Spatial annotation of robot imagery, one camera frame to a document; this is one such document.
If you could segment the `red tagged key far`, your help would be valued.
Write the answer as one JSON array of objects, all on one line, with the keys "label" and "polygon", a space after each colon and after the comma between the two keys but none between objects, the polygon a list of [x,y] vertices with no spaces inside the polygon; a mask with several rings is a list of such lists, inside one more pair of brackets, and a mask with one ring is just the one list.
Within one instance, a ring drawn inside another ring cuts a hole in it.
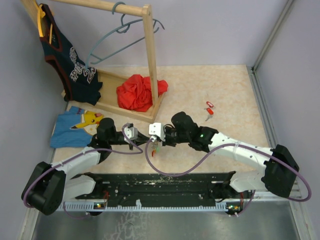
[{"label": "red tagged key far", "polygon": [[215,106],[210,101],[207,101],[206,104],[212,109],[215,108]]}]

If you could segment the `navy basketball jersey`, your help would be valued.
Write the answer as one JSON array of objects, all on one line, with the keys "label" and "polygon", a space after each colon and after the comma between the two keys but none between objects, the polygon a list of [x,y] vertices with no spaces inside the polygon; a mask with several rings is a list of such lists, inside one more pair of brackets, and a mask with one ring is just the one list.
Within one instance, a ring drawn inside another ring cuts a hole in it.
[{"label": "navy basketball jersey", "polygon": [[64,99],[96,105],[103,86],[98,80],[97,69],[85,66],[75,47],[58,28],[49,6],[41,4],[39,7],[45,13],[45,31],[39,38],[44,59],[57,72],[64,88]]}]

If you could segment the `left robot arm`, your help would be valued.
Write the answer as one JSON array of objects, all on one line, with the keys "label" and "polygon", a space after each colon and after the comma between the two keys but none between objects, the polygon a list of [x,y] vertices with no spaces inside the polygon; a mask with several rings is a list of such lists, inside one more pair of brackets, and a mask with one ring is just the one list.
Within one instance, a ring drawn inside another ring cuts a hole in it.
[{"label": "left robot arm", "polygon": [[103,195],[102,180],[86,170],[99,165],[114,152],[112,146],[127,145],[127,155],[141,154],[141,145],[149,137],[140,133],[132,123],[116,130],[112,118],[103,118],[91,142],[76,155],[55,163],[38,163],[22,194],[21,199],[28,208],[35,208],[48,216],[67,201],[90,195],[97,199]]}]

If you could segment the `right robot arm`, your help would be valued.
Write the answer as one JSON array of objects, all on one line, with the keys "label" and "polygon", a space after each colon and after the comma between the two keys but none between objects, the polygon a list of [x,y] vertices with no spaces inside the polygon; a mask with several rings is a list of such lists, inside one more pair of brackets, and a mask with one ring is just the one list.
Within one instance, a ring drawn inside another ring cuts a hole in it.
[{"label": "right robot arm", "polygon": [[174,147],[187,143],[201,152],[231,158],[252,167],[253,171],[235,172],[223,185],[223,192],[235,198],[248,190],[267,190],[276,196],[288,198],[296,180],[299,166],[289,149],[283,145],[275,148],[259,147],[231,138],[217,129],[197,125],[185,112],[171,118],[172,126],[164,125],[164,144]]}]

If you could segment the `red tagged key near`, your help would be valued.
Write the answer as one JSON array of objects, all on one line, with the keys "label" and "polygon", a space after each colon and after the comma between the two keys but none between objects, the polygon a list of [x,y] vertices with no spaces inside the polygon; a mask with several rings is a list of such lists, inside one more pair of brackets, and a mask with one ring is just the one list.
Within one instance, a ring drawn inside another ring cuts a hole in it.
[{"label": "red tagged key near", "polygon": [[205,111],[207,112],[207,117],[205,119],[205,121],[207,122],[209,119],[211,119],[214,116],[214,111],[210,107],[205,108]]}]

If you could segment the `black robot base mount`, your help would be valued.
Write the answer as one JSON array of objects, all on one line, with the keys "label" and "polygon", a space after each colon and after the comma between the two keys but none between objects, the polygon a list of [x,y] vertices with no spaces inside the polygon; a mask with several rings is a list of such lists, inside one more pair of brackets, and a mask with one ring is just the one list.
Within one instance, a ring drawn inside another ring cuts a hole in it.
[{"label": "black robot base mount", "polygon": [[98,187],[80,200],[102,199],[109,207],[213,207],[240,194],[229,184],[233,173],[190,173],[172,177],[155,173],[98,174]]}]

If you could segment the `red tagged key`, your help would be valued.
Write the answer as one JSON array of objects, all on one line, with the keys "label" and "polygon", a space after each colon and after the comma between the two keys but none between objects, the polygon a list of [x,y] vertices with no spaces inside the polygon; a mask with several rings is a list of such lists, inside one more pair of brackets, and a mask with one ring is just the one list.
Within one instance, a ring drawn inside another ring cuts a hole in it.
[{"label": "red tagged key", "polygon": [[215,106],[210,101],[207,101],[206,104],[212,109],[215,108]]},{"label": "red tagged key", "polygon": [[207,112],[207,117],[205,119],[205,121],[207,122],[209,119],[211,119],[214,116],[214,111],[210,107],[205,108],[205,111]]}]

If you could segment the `red crumpled shirt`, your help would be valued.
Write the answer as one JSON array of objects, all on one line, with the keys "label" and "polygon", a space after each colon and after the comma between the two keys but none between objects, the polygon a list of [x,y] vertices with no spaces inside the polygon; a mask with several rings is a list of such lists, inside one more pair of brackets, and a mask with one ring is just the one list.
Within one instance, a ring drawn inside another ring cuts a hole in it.
[{"label": "red crumpled shirt", "polygon": [[147,112],[153,105],[149,76],[133,74],[116,88],[118,106],[125,110]]}]

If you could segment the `yellow plastic hanger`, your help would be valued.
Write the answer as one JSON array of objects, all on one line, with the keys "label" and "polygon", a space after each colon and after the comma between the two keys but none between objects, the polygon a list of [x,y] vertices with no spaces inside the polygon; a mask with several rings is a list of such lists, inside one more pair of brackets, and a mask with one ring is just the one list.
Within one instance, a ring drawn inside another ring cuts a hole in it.
[{"label": "yellow plastic hanger", "polygon": [[[42,4],[37,5],[37,29],[38,29],[38,35],[41,38],[45,37],[45,31],[43,30],[43,19],[46,16],[46,13],[43,11],[42,9]],[[53,38],[53,24],[50,24],[50,28],[49,28],[49,38],[48,38],[48,42],[49,44],[52,43],[52,38]]]}]

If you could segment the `aluminium frame rail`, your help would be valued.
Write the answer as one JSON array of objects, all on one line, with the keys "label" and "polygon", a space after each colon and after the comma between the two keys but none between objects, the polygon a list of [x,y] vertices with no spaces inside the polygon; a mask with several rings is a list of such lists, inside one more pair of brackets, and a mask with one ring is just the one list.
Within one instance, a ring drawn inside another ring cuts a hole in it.
[{"label": "aluminium frame rail", "polygon": [[286,146],[303,174],[299,153],[298,100],[303,72],[299,56],[299,8],[301,0],[287,0],[251,67],[252,86],[271,146]]}]

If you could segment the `red handled metal key organizer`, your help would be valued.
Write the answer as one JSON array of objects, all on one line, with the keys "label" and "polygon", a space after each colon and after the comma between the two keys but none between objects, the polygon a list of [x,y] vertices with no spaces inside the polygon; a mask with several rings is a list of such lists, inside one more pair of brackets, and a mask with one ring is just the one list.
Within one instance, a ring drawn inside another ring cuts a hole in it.
[{"label": "red handled metal key organizer", "polygon": [[149,145],[151,147],[151,157],[153,158],[156,155],[156,153],[159,152],[161,142],[157,140],[151,140]]}]

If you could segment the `wooden clothes rack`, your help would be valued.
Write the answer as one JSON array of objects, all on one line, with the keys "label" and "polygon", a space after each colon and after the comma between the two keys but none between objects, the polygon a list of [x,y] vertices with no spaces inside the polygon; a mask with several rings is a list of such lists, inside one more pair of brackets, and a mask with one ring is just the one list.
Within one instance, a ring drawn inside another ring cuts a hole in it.
[{"label": "wooden clothes rack", "polygon": [[[131,2],[125,0],[23,0],[24,10],[30,17],[35,31],[37,27],[37,5],[49,5],[56,24],[77,47],[81,59],[85,59],[92,48],[107,32],[120,25],[121,14],[126,14],[125,21],[142,17],[142,23],[133,25],[124,39],[135,40],[140,36],[145,40],[133,45],[95,67],[98,80],[102,82],[101,98],[95,105],[70,101],[72,106],[83,106],[85,109],[99,109],[135,120],[152,123],[156,119],[164,94],[158,93],[156,81],[156,40],[164,29],[154,21],[152,6],[149,2]],[[147,112],[138,112],[120,108],[117,98],[117,87],[121,86],[131,75],[141,74],[150,77],[152,106]]]}]

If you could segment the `blue pikachu shirt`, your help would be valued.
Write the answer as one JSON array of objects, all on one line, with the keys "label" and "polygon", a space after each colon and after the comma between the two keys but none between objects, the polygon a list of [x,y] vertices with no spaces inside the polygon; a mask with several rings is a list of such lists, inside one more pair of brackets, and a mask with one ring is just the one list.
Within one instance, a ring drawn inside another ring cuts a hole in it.
[{"label": "blue pikachu shirt", "polygon": [[84,148],[97,133],[97,128],[104,115],[99,112],[72,106],[68,111],[58,115],[50,147]]}]

